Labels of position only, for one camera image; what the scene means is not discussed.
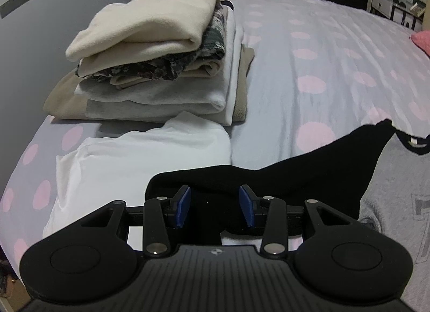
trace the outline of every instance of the blue gripper pad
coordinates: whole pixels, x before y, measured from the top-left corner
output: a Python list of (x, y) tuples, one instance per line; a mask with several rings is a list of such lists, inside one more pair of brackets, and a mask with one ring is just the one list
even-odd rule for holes
[(252, 209), (252, 201), (242, 186), (239, 187), (239, 204), (245, 217), (246, 224), (248, 227), (254, 227), (255, 219), (254, 211)]
[(187, 218), (188, 210), (191, 204), (191, 189), (188, 187), (178, 202), (178, 211), (176, 211), (176, 227), (182, 228)]

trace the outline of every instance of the stack of folded clothes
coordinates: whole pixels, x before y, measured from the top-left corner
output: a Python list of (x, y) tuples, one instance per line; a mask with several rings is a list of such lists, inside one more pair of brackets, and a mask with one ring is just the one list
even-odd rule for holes
[(231, 125), (246, 115), (246, 73), (233, 5), (134, 0), (95, 15), (66, 51), (80, 61), (44, 109), (62, 119), (165, 122), (183, 111)]

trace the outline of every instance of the light gray bedding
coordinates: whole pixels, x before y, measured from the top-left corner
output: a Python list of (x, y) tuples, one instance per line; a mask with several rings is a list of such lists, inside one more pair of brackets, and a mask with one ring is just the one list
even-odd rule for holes
[[(409, 40), (410, 30), (319, 0), (230, 1), (256, 55), (246, 122), (226, 128), (233, 165), (265, 167), (387, 117), (410, 134), (430, 133), (430, 60)], [(55, 156), (87, 137), (157, 126), (46, 118), (0, 201), (0, 244), (16, 271), (25, 249), (42, 238), (54, 204)]]

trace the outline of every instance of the printed graphic on t-shirt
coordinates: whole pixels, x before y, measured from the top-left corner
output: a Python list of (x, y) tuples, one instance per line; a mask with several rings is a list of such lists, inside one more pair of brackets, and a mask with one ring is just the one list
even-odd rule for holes
[(426, 221), (426, 227), (415, 263), (426, 262), (430, 254), (430, 195), (412, 195), (414, 220)]

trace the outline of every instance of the black garment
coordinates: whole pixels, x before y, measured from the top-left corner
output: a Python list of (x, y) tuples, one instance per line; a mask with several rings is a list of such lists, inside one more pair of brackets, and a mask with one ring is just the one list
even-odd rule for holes
[(228, 6), (231, 10), (234, 11), (233, 3), (229, 0), (221, 0), (221, 5)]
[(145, 198), (172, 197), (182, 185), (191, 187), (188, 213), (195, 243), (219, 245), (219, 233), (261, 235), (250, 229), (239, 207), (238, 189), (248, 184), (259, 197), (271, 195), (288, 205), (318, 199), (358, 219), (360, 199), (371, 180), (382, 149), (395, 128), (385, 120), (364, 125), (310, 153), (260, 170), (221, 165), (154, 176)]

